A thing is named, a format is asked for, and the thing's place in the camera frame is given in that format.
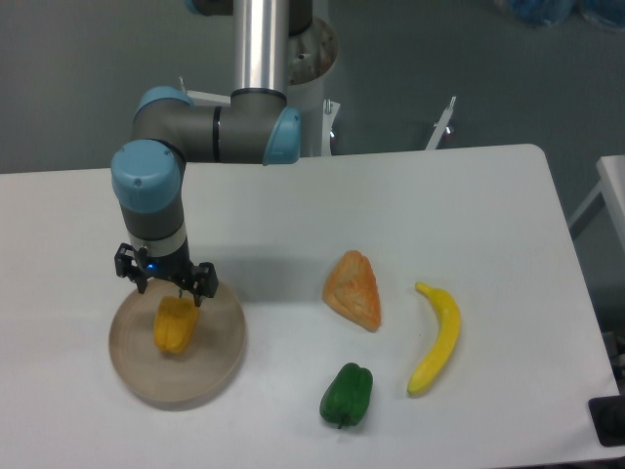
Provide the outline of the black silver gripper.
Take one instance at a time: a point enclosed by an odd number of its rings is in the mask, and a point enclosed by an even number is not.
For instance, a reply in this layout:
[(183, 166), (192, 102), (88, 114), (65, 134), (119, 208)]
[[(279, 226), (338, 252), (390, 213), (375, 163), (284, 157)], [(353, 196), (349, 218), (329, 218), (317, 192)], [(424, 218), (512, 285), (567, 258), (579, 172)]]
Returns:
[(213, 298), (218, 289), (215, 266), (210, 262), (194, 265), (189, 258), (188, 237), (184, 232), (163, 239), (142, 239), (129, 234), (130, 244), (121, 243), (114, 255), (118, 277), (127, 278), (140, 294), (148, 280), (157, 278), (179, 286), (192, 295), (199, 308), (205, 298)]

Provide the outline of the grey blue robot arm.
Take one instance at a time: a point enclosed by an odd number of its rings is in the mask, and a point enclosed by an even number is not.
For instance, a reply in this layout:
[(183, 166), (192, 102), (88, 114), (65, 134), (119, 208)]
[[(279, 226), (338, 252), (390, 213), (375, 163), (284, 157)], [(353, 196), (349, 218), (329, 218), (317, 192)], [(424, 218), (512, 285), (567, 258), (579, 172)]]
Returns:
[(184, 91), (144, 93), (130, 142), (111, 160), (111, 182), (129, 242), (114, 256), (118, 277), (144, 293), (150, 279), (171, 282), (196, 306), (215, 296), (212, 264), (191, 262), (182, 200), (190, 162), (292, 164), (302, 123), (287, 104), (288, 40), (313, 23), (310, 1), (189, 1), (197, 15), (232, 16), (235, 76), (229, 105), (197, 106)]

